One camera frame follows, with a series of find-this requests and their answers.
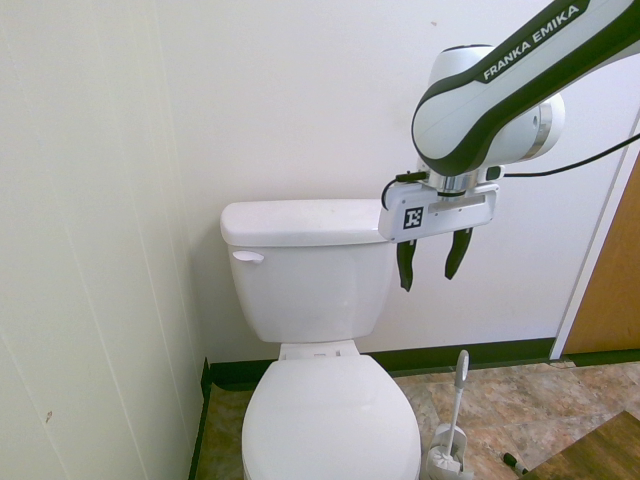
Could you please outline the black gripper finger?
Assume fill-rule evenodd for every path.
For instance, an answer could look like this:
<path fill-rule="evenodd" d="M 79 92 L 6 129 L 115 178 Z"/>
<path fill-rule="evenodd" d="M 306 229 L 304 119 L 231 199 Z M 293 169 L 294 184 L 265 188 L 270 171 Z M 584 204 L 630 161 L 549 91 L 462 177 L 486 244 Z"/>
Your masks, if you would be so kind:
<path fill-rule="evenodd" d="M 396 261 L 400 278 L 400 286 L 410 291 L 413 285 L 413 259 L 417 247 L 417 240 L 399 242 L 396 246 Z"/>
<path fill-rule="evenodd" d="M 452 280 L 458 272 L 469 248 L 473 228 L 457 230 L 453 233 L 452 245 L 445 262 L 445 278 Z"/>

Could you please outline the white gripper body with marker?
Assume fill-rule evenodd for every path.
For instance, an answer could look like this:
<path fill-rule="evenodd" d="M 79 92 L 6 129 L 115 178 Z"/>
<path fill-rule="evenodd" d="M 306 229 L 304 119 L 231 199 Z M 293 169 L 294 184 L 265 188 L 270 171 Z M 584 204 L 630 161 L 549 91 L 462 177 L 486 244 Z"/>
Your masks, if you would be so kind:
<path fill-rule="evenodd" d="M 444 197 L 420 183 L 401 183 L 385 194 L 378 232 L 400 243 L 485 225 L 494 216 L 498 192 L 497 184 L 486 183 L 462 196 Z"/>

